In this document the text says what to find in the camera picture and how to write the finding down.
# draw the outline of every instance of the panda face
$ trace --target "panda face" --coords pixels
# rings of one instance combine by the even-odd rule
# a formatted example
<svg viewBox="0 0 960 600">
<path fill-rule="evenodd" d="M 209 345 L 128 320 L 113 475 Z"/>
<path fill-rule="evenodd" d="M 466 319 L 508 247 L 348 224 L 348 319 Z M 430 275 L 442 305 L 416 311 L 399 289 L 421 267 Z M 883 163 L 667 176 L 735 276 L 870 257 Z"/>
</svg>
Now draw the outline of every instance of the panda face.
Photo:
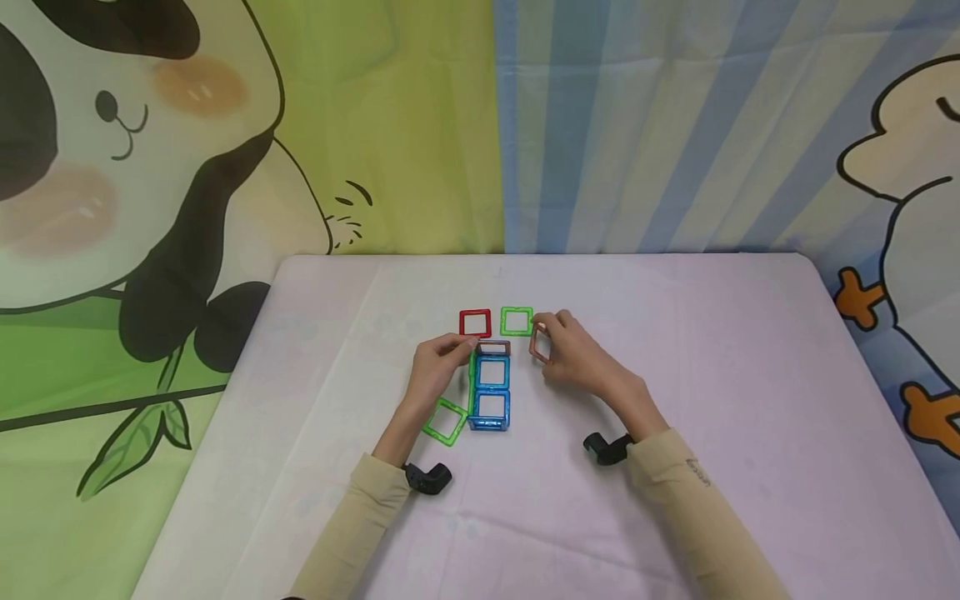
<svg viewBox="0 0 960 600">
<path fill-rule="evenodd" d="M 122 280 L 282 112 L 243 0 L 3 2 L 0 77 L 0 310 Z"/>
</svg>

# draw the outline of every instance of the blue square magnetic tile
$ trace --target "blue square magnetic tile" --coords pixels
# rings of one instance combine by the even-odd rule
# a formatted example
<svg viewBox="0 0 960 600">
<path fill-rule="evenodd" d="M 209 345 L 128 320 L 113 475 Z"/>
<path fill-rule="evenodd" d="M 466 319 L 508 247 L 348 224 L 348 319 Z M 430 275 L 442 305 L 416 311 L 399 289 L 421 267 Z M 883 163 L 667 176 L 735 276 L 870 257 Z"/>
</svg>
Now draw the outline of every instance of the blue square magnetic tile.
<svg viewBox="0 0 960 600">
<path fill-rule="evenodd" d="M 496 396 L 503 399 L 502 416 L 484 415 L 485 398 Z M 470 429 L 475 431 L 506 431 L 510 427 L 510 392 L 492 388 L 477 388 L 473 394 L 472 411 L 467 417 Z"/>
<path fill-rule="evenodd" d="M 489 356 L 487 354 L 480 354 L 476 358 L 477 367 L 476 367 L 476 379 L 474 380 L 474 385 L 479 388 L 487 388 L 488 390 L 508 390 L 510 389 L 510 357 L 509 356 Z M 502 365 L 503 369 L 503 381 L 502 383 L 487 383 L 484 381 L 484 369 L 486 368 L 490 372 L 492 369 L 496 369 Z"/>
</svg>

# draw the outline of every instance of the orange duck foot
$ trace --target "orange duck foot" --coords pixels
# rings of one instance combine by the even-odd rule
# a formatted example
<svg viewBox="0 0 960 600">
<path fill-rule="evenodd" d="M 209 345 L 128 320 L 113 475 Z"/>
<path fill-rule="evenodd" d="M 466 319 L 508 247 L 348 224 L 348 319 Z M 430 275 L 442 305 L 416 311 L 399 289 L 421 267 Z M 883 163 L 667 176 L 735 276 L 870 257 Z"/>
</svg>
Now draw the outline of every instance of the orange duck foot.
<svg viewBox="0 0 960 600">
<path fill-rule="evenodd" d="M 864 331 L 870 331 L 876 327 L 874 306 L 886 296 L 883 286 L 875 283 L 864 288 L 860 274 L 853 267 L 844 267 L 839 275 L 840 291 L 833 297 L 837 310 L 844 319 L 851 319 Z"/>
<path fill-rule="evenodd" d="M 922 386 L 907 383 L 900 389 L 900 397 L 906 404 L 903 425 L 907 433 L 960 459 L 960 395 L 947 392 L 931 397 Z"/>
</svg>

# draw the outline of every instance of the red square magnetic tile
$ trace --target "red square magnetic tile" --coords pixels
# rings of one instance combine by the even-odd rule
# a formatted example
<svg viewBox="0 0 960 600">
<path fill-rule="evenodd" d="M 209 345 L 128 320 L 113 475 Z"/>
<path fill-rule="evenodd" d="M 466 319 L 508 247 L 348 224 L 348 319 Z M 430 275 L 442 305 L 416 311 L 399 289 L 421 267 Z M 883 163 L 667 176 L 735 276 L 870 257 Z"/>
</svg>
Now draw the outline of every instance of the red square magnetic tile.
<svg viewBox="0 0 960 600">
<path fill-rule="evenodd" d="M 467 317 L 470 315 L 482 315 L 486 318 L 487 328 L 483 331 L 466 331 L 467 326 Z M 489 338 L 493 335 L 493 328 L 491 327 L 491 318 L 490 318 L 490 309 L 489 308 L 478 308 L 476 310 L 461 310 L 460 311 L 460 335 L 475 335 L 478 338 Z"/>
</svg>

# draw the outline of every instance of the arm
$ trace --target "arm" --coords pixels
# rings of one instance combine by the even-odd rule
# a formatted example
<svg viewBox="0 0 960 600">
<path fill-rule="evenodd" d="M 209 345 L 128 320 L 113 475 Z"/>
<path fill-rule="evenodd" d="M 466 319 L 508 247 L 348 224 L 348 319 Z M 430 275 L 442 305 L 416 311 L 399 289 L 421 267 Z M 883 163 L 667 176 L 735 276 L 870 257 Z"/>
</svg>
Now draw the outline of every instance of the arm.
<svg viewBox="0 0 960 600">
<path fill-rule="evenodd" d="M 600 397 L 636 440 L 629 465 L 637 488 L 660 507 L 709 600 L 789 598 L 777 573 L 675 429 L 642 378 L 607 354 L 568 311 L 534 318 L 552 342 L 547 379 Z"/>
<path fill-rule="evenodd" d="M 476 338 L 447 334 L 417 346 L 410 383 L 372 455 L 350 476 L 347 493 L 300 569 L 291 595 L 304 600 L 350 597 L 383 534 L 410 494 L 401 467 L 457 367 Z"/>
</svg>

